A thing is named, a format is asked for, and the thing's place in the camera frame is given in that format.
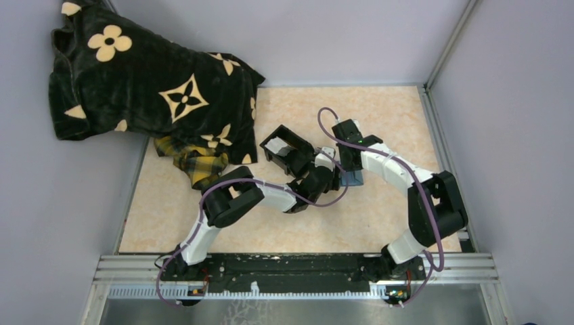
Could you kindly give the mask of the black card box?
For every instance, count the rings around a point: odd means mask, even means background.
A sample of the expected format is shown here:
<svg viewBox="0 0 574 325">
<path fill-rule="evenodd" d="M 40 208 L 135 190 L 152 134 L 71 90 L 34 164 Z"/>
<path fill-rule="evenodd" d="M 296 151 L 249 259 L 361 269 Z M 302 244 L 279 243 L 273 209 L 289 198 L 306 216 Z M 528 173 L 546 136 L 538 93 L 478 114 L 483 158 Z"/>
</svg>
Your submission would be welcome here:
<svg viewBox="0 0 574 325">
<path fill-rule="evenodd" d="M 280 125 L 259 146 L 265 158 L 279 166 L 286 175 L 295 178 L 308 172 L 314 158 L 314 148 L 295 132 Z"/>
</svg>

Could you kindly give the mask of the blue card holder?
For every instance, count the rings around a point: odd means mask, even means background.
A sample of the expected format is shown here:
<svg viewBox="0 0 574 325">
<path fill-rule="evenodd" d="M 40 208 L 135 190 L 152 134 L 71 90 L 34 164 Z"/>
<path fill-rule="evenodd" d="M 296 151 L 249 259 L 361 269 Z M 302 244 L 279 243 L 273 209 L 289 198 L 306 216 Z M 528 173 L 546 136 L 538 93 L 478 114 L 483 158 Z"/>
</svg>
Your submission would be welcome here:
<svg viewBox="0 0 574 325">
<path fill-rule="evenodd" d="M 362 171 L 346 171 L 344 174 L 340 175 L 341 187 L 358 187 L 363 185 L 364 179 Z"/>
</svg>

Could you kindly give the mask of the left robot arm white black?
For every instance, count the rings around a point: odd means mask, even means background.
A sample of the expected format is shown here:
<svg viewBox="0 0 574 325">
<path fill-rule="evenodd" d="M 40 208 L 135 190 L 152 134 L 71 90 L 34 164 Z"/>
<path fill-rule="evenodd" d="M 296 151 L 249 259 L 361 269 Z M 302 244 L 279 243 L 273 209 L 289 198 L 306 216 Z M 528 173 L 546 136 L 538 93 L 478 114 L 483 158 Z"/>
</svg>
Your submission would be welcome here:
<svg viewBox="0 0 574 325">
<path fill-rule="evenodd" d="M 257 205 L 293 214 L 308 206 L 318 207 L 318 198 L 339 189 L 340 169 L 312 166 L 300 180 L 276 184 L 257 179 L 248 167 L 240 167 L 203 189 L 198 217 L 190 233 L 173 253 L 178 274 L 195 280 L 219 232 L 239 221 Z"/>
</svg>

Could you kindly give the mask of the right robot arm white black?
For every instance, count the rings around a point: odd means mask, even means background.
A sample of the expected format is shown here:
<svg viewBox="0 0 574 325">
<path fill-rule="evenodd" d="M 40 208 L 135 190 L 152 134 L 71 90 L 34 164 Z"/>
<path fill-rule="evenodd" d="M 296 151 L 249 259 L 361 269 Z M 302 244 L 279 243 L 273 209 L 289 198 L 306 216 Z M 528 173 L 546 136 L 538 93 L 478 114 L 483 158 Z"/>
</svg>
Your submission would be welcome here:
<svg viewBox="0 0 574 325">
<path fill-rule="evenodd" d="M 363 136 L 348 119 L 332 132 L 346 171 L 369 171 L 397 188 L 407 198 L 407 229 L 382 251 L 381 270 L 400 278 L 408 262 L 468 225 L 468 215 L 455 176 L 432 172 L 392 151 L 379 137 Z"/>
</svg>

